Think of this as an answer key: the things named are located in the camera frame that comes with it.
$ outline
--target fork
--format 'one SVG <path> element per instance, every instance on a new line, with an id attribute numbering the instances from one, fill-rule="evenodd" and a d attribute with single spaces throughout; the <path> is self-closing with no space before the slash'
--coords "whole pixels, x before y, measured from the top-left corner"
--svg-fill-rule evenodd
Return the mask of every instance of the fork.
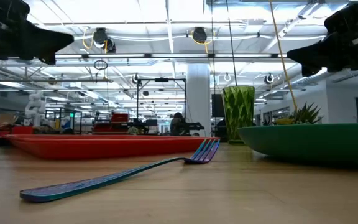
<path id="1" fill-rule="evenodd" d="M 29 202 L 50 202 L 98 189 L 106 185 L 115 184 L 132 175 L 173 161 L 184 160 L 185 164 L 206 164 L 211 161 L 215 152 L 218 150 L 219 142 L 220 139 L 205 139 L 190 158 L 174 157 L 93 179 L 21 190 L 20 198 Z"/>

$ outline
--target desk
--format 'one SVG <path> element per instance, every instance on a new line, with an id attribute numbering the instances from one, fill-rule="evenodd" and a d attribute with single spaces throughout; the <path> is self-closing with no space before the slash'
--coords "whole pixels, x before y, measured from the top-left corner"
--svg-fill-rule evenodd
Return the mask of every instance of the desk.
<path id="1" fill-rule="evenodd" d="M 273 161 L 227 144 L 209 164 L 173 162 L 49 203 L 19 198 L 22 189 L 107 175 L 171 156 L 177 155 L 45 161 L 0 148 L 0 223 L 358 223 L 358 170 Z"/>

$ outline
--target red tray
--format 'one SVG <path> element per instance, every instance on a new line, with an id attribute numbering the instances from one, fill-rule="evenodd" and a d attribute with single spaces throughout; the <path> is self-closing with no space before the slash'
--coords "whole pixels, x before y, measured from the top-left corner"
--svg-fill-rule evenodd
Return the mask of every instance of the red tray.
<path id="1" fill-rule="evenodd" d="M 12 144 L 43 159 L 98 159 L 195 152 L 205 139 L 131 135 L 7 135 Z"/>

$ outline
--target green textured vase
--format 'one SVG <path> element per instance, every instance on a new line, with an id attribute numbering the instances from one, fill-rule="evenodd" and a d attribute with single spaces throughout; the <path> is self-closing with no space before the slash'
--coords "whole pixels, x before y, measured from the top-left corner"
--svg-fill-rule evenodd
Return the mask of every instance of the green textured vase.
<path id="1" fill-rule="evenodd" d="M 238 129 L 252 126 L 255 88 L 230 86 L 224 88 L 222 94 L 229 144 L 243 144 Z"/>

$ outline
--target white pillar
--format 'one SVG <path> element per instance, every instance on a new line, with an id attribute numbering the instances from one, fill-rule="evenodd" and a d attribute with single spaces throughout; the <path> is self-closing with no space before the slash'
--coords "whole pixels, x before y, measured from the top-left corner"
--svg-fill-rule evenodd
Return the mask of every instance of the white pillar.
<path id="1" fill-rule="evenodd" d="M 200 136 L 211 135 L 211 92 L 209 90 L 208 64 L 188 64 L 187 68 L 187 122 L 200 122 L 205 131 Z"/>

